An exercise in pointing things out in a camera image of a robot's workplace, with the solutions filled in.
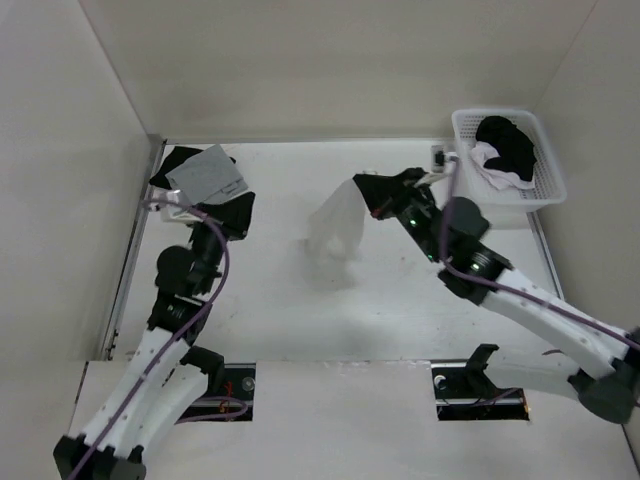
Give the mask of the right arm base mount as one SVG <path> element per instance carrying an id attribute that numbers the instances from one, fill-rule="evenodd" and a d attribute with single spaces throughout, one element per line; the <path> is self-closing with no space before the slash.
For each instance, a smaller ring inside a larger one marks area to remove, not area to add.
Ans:
<path id="1" fill-rule="evenodd" d="M 524 391 L 498 388 L 485 374 L 488 360 L 498 349 L 494 344 L 481 344 L 468 359 L 430 364 L 440 421 L 529 420 Z"/>

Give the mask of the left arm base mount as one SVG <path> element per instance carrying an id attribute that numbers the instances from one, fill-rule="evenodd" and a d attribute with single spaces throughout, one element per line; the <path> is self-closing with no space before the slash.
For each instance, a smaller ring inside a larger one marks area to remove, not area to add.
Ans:
<path id="1" fill-rule="evenodd" d="M 221 383 L 209 388 L 181 415 L 188 421 L 250 422 L 256 392 L 256 364 L 227 364 Z"/>

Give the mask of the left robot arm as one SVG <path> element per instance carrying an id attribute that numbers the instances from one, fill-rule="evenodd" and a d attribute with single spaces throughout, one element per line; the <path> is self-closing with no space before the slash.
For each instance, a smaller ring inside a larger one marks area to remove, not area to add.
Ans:
<path id="1" fill-rule="evenodd" d="M 143 479 L 160 441 L 179 423 L 232 421 L 252 405 L 234 397 L 223 355 L 196 340 L 230 273 L 228 245 L 246 237 L 255 195 L 218 205 L 180 203 L 165 195 L 148 210 L 177 210 L 191 230 L 156 262 L 157 296 L 140 343 L 108 399 L 76 435 L 53 451 L 63 479 Z"/>

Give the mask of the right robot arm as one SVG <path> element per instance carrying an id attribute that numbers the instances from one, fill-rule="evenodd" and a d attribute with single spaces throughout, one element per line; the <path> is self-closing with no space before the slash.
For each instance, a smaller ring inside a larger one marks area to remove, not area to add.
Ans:
<path id="1" fill-rule="evenodd" d="M 588 317 L 537 286 L 483 244 L 490 224 L 472 200 L 450 195 L 437 206 L 431 192 L 437 179 L 421 168 L 353 178 L 374 219 L 397 220 L 430 261 L 442 264 L 438 277 L 450 292 L 555 349 L 521 365 L 516 355 L 482 344 L 466 361 L 462 383 L 483 403 L 503 390 L 530 389 L 575 400 L 610 423 L 628 423 L 639 406 L 639 332 Z"/>

